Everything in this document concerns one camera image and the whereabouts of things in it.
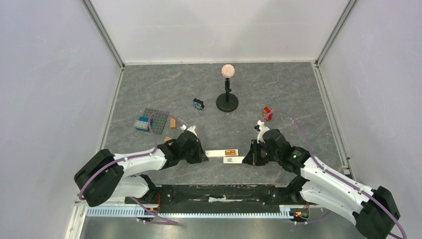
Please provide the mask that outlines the white remote control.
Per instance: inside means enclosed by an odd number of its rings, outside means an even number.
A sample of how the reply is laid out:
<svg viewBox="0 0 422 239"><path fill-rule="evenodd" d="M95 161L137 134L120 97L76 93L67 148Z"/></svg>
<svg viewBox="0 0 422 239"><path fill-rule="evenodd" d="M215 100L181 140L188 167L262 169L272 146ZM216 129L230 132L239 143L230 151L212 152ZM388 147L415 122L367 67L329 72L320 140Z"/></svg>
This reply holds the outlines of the white remote control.
<svg viewBox="0 0 422 239"><path fill-rule="evenodd" d="M205 152L206 152L208 158L226 157L225 154L224 154L226 150L228 150L228 149L225 149L225 150L206 150Z"/></svg>

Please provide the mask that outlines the white remote battery cover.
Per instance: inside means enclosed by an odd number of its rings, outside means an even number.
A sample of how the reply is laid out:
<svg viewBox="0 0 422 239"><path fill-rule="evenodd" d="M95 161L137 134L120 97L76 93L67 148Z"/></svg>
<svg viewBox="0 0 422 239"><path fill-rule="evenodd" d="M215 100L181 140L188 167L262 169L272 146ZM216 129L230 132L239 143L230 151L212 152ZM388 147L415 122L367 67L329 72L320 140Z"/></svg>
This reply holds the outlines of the white remote battery cover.
<svg viewBox="0 0 422 239"><path fill-rule="evenodd" d="M244 157L243 156L230 156L224 157L224 164L242 164Z"/></svg>

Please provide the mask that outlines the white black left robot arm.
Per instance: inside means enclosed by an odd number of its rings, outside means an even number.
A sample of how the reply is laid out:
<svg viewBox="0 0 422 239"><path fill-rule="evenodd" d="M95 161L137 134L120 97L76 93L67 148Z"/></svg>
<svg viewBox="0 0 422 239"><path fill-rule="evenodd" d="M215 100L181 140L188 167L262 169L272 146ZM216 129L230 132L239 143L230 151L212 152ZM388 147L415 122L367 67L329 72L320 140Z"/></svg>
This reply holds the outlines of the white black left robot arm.
<svg viewBox="0 0 422 239"><path fill-rule="evenodd" d="M134 197L144 203L156 198L152 182L142 172L208 161L201 141L192 130L183 131L176 139L157 144L152 149L113 154L109 149L98 151L74 176L79 199L96 207L111 198Z"/></svg>

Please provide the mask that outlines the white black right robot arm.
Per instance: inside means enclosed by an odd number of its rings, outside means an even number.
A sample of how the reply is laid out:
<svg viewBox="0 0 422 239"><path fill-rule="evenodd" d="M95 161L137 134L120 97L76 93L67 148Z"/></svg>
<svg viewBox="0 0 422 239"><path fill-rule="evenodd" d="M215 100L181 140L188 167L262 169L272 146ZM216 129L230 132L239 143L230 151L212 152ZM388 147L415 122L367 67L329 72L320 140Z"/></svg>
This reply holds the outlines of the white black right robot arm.
<svg viewBox="0 0 422 239"><path fill-rule="evenodd" d="M291 202L303 200L323 206L355 225L367 239L385 239L400 218L392 193L385 187L374 189L334 171L302 147L291 146L278 129L256 125L257 139L243 163L264 166L278 163L296 177L289 183Z"/></svg>

